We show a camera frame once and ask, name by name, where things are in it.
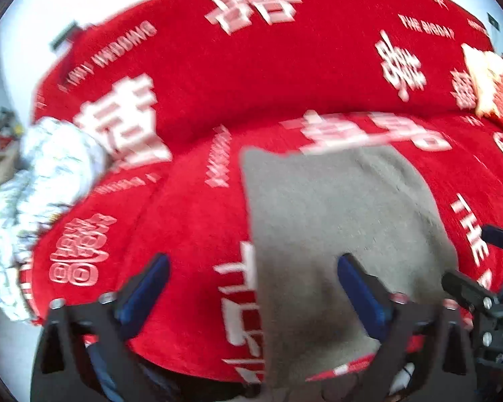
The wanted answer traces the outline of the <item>red printed bed cover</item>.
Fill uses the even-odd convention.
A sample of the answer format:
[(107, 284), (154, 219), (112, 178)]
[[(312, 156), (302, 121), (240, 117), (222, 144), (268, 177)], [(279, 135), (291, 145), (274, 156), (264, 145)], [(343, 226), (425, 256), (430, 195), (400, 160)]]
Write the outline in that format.
[(156, 253), (171, 278), (130, 347), (222, 382), (266, 379), (240, 158), (391, 147), (424, 178), (455, 268), (503, 287), (503, 131), (475, 115), (461, 45), (491, 51), (450, 0), (149, 0), (82, 32), (42, 80), (38, 118), (114, 162), (35, 248), (36, 321), (119, 289)]

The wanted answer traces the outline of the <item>light floral crumpled cloth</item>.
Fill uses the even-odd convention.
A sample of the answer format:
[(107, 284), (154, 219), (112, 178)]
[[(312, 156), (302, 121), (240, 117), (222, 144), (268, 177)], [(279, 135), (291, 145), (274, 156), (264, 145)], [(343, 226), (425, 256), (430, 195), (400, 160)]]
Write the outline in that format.
[(55, 118), (38, 120), (21, 137), (0, 183), (0, 309), (10, 320), (35, 318), (20, 269), (42, 235), (89, 194), (110, 162), (89, 133)]

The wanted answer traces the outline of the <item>grey knitted garment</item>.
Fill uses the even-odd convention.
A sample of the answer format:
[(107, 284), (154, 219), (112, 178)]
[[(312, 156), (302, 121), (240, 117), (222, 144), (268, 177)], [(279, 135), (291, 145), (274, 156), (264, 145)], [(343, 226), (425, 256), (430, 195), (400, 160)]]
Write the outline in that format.
[(430, 188), (391, 147), (321, 155), (248, 149), (240, 158), (255, 248), (267, 382), (287, 387), (377, 344), (337, 278), (353, 254), (392, 291), (443, 296), (458, 258)]

